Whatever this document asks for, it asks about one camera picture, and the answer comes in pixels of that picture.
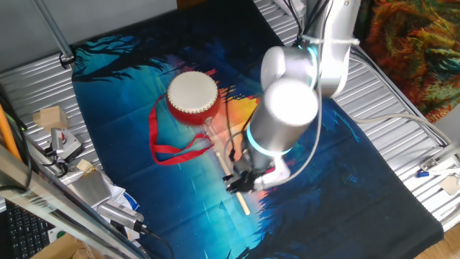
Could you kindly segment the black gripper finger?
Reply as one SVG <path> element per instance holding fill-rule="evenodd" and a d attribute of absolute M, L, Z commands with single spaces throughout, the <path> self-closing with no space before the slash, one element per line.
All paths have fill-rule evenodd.
<path fill-rule="evenodd" d="M 245 176 L 241 178 L 239 190 L 242 192 L 251 192 L 254 190 L 254 178 L 252 176 Z"/>
<path fill-rule="evenodd" d="M 234 174 L 229 174 L 229 175 L 226 175 L 222 178 L 222 181 L 224 182 L 225 184 L 225 188 L 227 191 L 232 191 L 234 189 L 233 185 L 234 185 L 234 182 L 238 181 L 239 180 L 239 177 L 238 176 L 235 176 Z"/>

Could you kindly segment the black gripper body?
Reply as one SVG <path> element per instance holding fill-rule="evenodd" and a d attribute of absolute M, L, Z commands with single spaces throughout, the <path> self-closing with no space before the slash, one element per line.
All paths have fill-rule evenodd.
<path fill-rule="evenodd" d="M 255 168 L 250 161 L 245 160 L 244 158 L 234 161 L 232 169 L 234 177 L 250 180 L 255 180 L 263 176 L 268 171 L 267 168 Z"/>

